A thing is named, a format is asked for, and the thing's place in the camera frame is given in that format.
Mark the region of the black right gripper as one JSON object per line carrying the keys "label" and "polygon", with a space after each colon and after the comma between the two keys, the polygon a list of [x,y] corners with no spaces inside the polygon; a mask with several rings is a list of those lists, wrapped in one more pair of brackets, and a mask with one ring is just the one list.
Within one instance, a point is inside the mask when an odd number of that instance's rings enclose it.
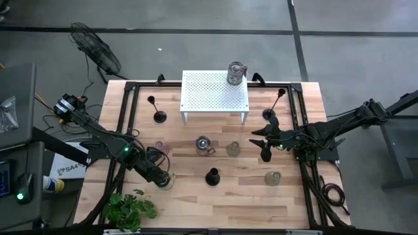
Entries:
{"label": "black right gripper", "polygon": [[255,139],[249,139],[249,141],[261,148],[261,159],[264,162],[270,162],[272,158],[271,147],[278,147],[284,141],[277,117],[271,116],[269,124],[263,129],[252,131],[251,133],[265,137],[265,141]]}

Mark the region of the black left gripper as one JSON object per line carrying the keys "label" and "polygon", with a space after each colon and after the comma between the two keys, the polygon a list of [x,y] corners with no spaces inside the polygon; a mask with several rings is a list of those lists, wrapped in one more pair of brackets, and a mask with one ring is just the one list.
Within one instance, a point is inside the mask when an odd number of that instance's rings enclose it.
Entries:
{"label": "black left gripper", "polygon": [[175,178],[175,173],[168,173],[167,171],[161,169],[156,165],[147,165],[145,170],[144,179],[148,182],[156,183],[156,186],[161,190],[167,190],[169,182],[168,180],[173,180]]}

